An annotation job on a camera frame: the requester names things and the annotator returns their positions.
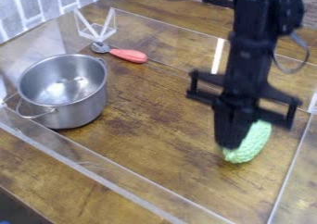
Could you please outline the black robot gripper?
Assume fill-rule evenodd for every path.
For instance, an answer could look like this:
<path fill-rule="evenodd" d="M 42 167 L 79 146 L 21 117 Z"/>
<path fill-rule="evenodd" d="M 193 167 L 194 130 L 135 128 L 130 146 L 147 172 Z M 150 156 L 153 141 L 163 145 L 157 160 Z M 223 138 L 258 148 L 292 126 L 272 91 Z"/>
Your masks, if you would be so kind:
<path fill-rule="evenodd" d="M 237 149 L 258 119 L 286 129 L 292 127 L 296 108 L 301 101 L 282 93 L 269 81 L 276 41 L 234 38 L 225 74 L 210 74 L 198 69 L 190 72 L 191 88 L 187 96 L 214 109 L 214 137 L 223 148 Z M 269 99 L 289 106 L 286 114 L 258 106 Z"/>

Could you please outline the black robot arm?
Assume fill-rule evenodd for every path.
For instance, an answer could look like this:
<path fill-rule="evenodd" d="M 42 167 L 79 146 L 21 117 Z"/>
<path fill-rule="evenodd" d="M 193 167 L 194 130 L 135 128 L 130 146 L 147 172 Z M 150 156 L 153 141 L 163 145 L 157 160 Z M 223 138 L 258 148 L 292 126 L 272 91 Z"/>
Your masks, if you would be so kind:
<path fill-rule="evenodd" d="M 234 0 L 225 73 L 190 72 L 187 97 L 211 106 L 215 142 L 226 149 L 241 147 L 261 120 L 292 127 L 302 101 L 274 88 L 268 77 L 277 64 L 277 39 L 293 34 L 302 17 L 302 0 Z"/>

